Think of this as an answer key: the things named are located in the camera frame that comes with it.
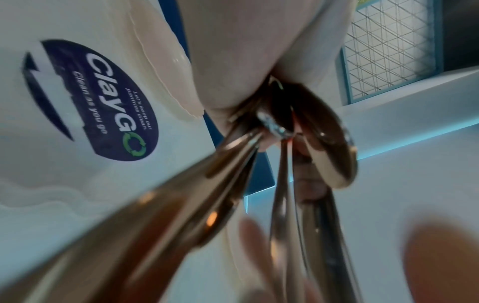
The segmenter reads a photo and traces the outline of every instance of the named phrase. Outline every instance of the extraction forceps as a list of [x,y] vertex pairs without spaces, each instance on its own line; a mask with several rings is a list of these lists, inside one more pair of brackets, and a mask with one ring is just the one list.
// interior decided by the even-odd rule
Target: extraction forceps
[[[305,202],[296,182],[296,203],[291,199],[288,148],[295,179],[300,159],[293,111],[306,139],[302,147],[308,153],[302,157],[312,159],[310,170],[316,170],[324,181],[321,186],[329,189],[327,199]],[[272,254],[278,249],[277,256],[283,256],[272,255],[278,268],[273,281],[278,300],[304,301],[305,267],[325,302],[359,303],[358,292],[337,295],[356,285],[354,276],[342,270],[348,261],[347,254],[340,254],[345,250],[337,214],[331,222],[322,217],[335,211],[330,188],[348,186],[357,169],[355,148],[337,117],[304,86],[268,78],[231,122],[231,131],[214,154],[107,218],[3,290],[0,302],[157,302],[184,257],[214,237],[242,201],[259,144],[269,131],[282,140],[270,236]],[[325,201],[330,201],[327,210],[315,205]]]

